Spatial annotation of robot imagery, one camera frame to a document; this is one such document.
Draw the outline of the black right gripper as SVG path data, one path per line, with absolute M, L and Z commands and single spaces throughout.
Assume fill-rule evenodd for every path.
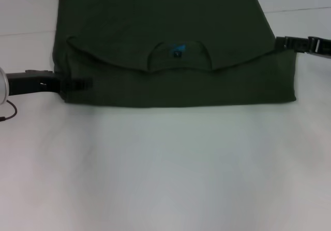
M 275 50 L 293 50 L 295 52 L 307 52 L 310 55 L 331 57 L 331 40 L 309 36 L 308 38 L 276 37 Z

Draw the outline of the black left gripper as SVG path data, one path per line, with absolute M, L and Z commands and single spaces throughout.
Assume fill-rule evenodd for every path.
M 7 74 L 9 96 L 39 92 L 85 91 L 93 86 L 91 78 L 61 78 L 48 70 L 26 70 Z

